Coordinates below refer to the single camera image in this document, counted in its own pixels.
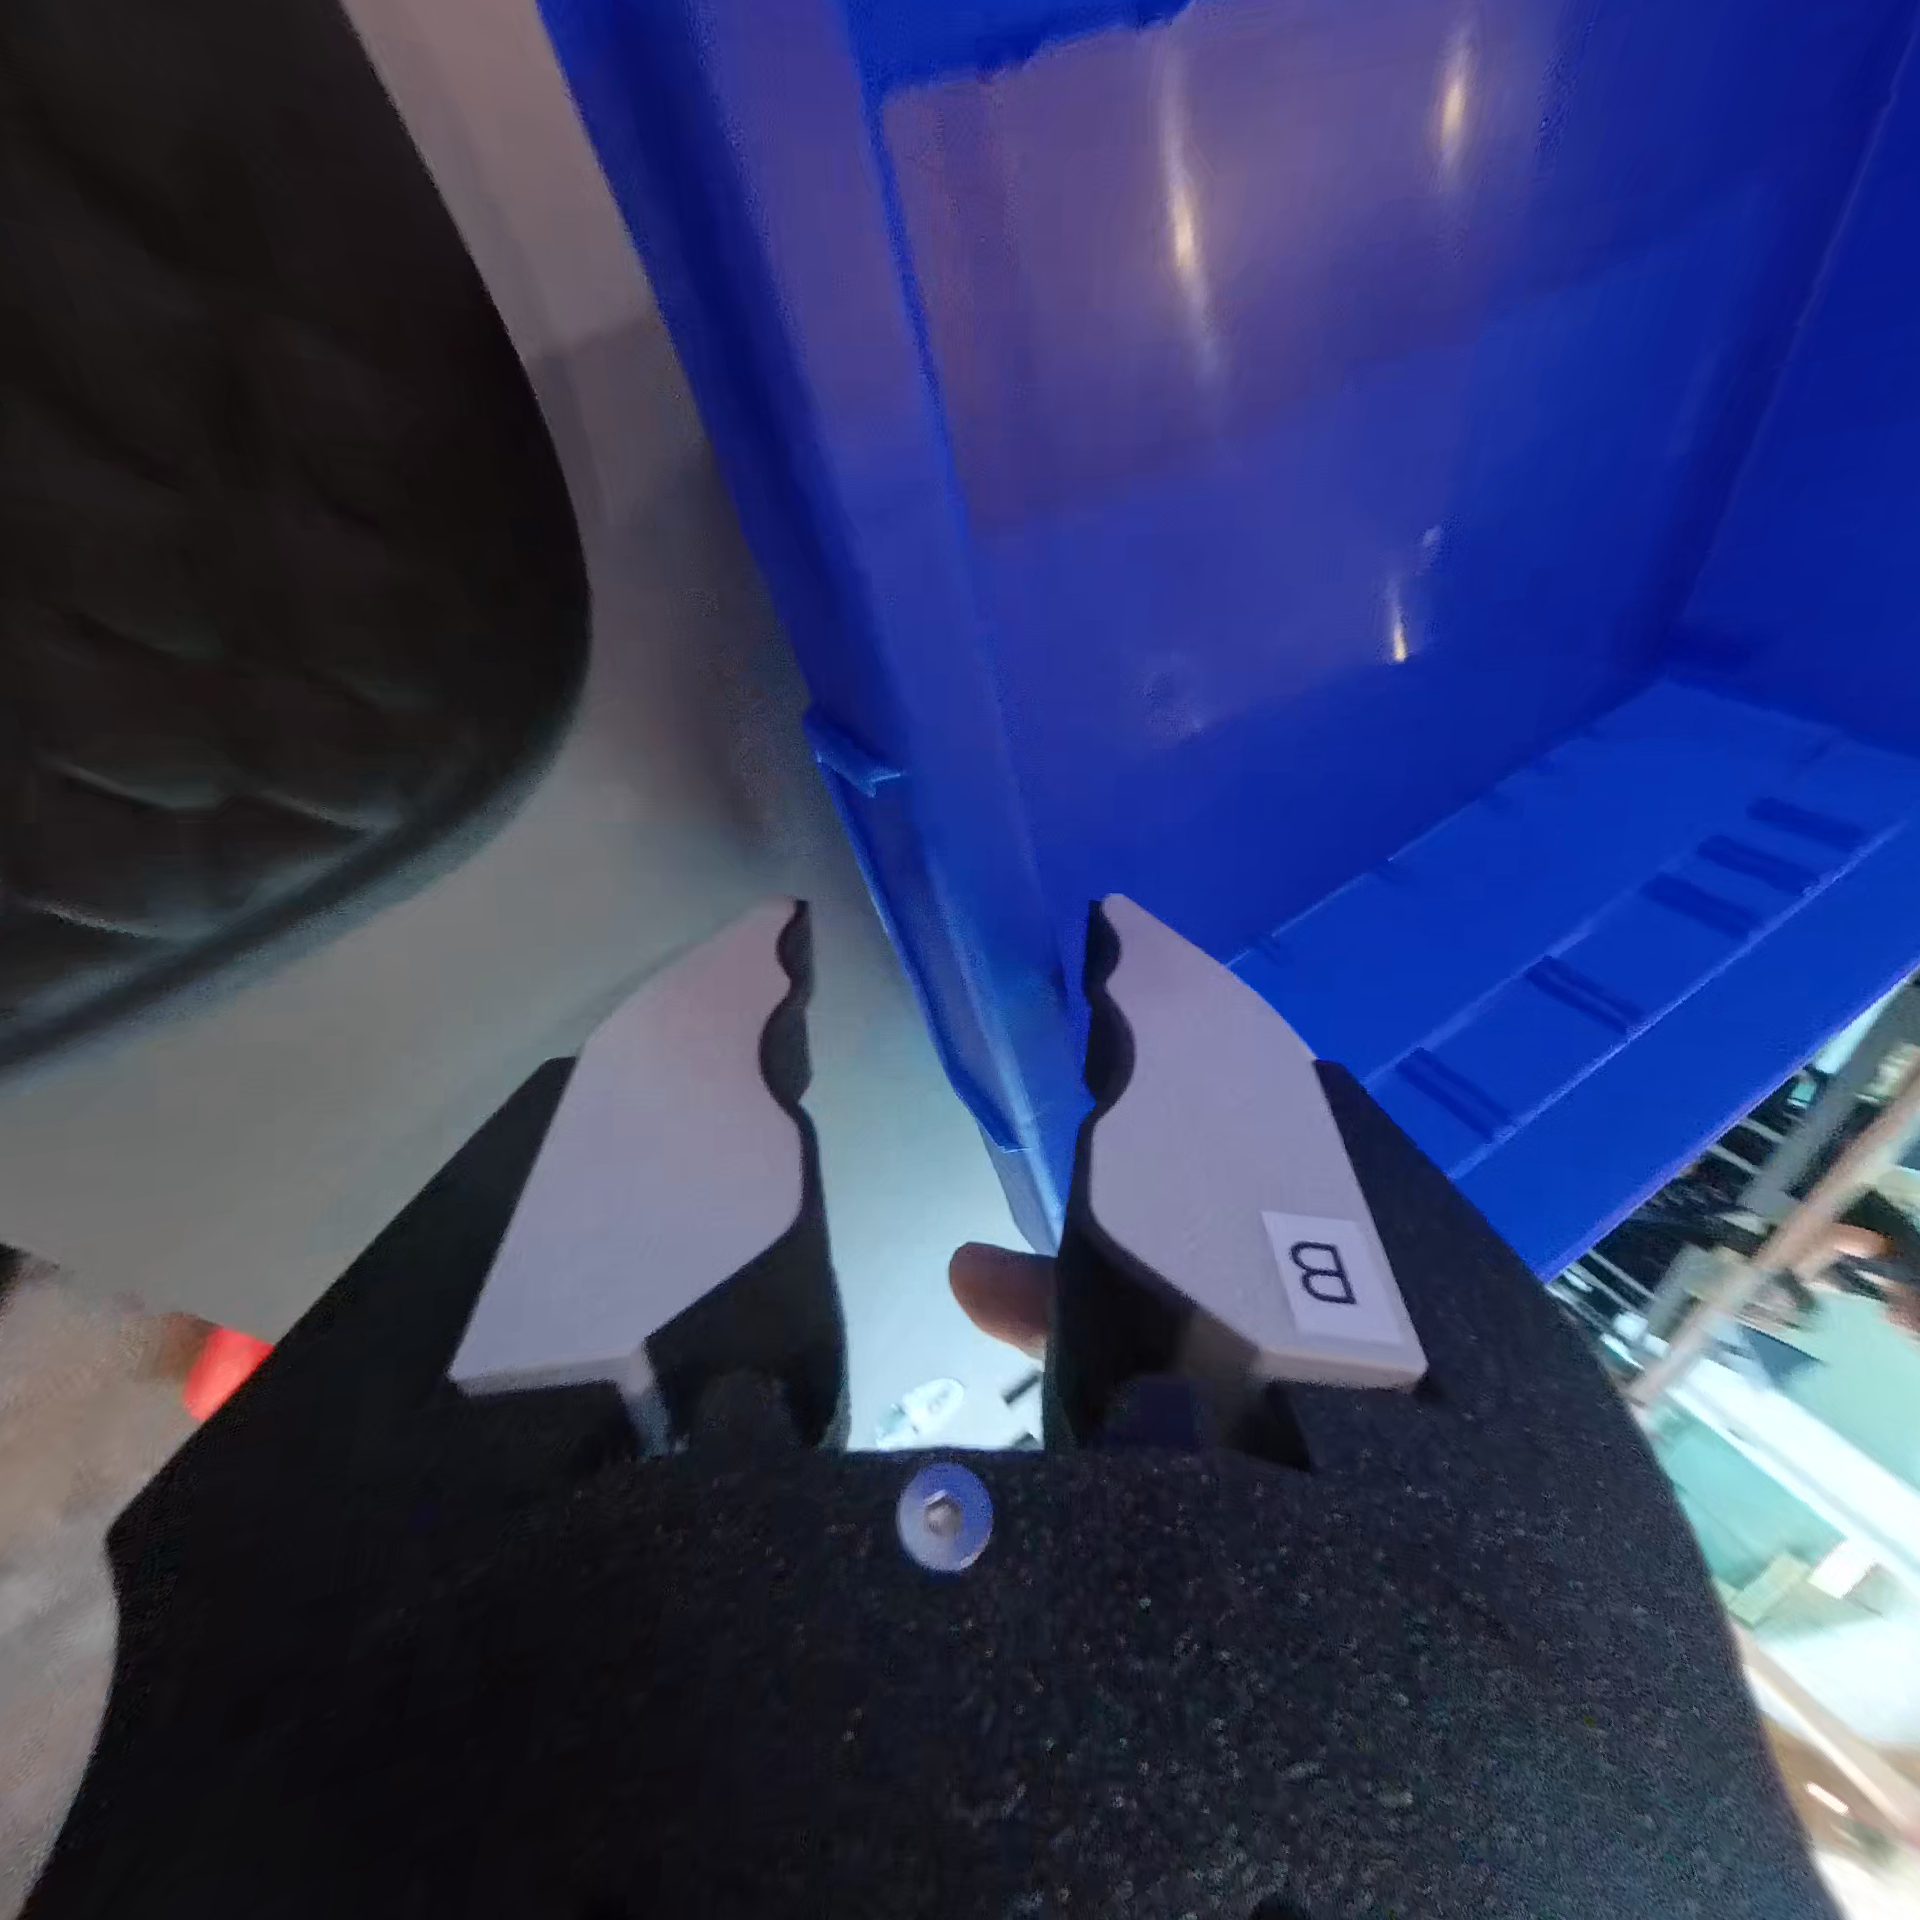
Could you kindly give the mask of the orange traffic cone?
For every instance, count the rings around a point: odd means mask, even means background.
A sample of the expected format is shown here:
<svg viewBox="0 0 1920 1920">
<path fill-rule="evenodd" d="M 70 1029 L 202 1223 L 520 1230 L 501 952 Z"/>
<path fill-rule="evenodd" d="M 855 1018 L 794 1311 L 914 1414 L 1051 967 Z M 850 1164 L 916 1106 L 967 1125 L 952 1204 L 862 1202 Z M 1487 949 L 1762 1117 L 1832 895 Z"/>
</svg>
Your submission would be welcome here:
<svg viewBox="0 0 1920 1920">
<path fill-rule="evenodd" d="M 183 1334 L 180 1405 L 205 1427 L 274 1357 L 276 1344 L 252 1333 L 195 1323 Z"/>
</svg>

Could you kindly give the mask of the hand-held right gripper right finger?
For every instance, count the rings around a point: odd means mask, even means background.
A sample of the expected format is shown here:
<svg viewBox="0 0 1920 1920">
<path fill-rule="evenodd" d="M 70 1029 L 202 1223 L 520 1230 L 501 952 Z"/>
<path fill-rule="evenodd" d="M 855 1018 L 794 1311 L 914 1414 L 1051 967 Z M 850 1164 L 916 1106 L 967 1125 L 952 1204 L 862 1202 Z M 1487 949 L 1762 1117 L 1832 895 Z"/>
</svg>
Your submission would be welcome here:
<svg viewBox="0 0 1920 1920">
<path fill-rule="evenodd" d="M 1420 1388 L 1429 1355 L 1312 1049 L 1125 895 L 1090 907 L 1083 987 L 1051 1438 L 1297 1442 L 1295 1386 Z"/>
</svg>

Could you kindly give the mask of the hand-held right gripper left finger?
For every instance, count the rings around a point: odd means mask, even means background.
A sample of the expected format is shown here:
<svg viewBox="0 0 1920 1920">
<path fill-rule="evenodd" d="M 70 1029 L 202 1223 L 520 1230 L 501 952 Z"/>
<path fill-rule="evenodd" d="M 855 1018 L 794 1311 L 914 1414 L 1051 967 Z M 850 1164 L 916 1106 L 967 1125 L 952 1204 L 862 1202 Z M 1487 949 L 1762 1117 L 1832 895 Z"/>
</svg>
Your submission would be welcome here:
<svg viewBox="0 0 1920 1920">
<path fill-rule="evenodd" d="M 831 1236 L 810 1087 L 813 926 L 774 898 L 588 1039 L 457 1348 L 462 1394 L 601 1384 L 692 1436 L 753 1381 L 831 1435 Z"/>
</svg>

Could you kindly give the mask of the blue plastic bin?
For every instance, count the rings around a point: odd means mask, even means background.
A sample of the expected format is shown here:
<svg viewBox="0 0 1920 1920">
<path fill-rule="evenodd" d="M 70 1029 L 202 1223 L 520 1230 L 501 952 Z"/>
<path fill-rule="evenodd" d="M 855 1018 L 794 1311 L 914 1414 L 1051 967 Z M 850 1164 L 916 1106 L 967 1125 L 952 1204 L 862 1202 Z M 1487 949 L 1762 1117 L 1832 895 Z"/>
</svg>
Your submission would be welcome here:
<svg viewBox="0 0 1920 1920">
<path fill-rule="evenodd" d="M 1916 968 L 1916 5 L 542 5 L 1022 1229 L 1127 897 L 1551 1280 Z"/>
</svg>

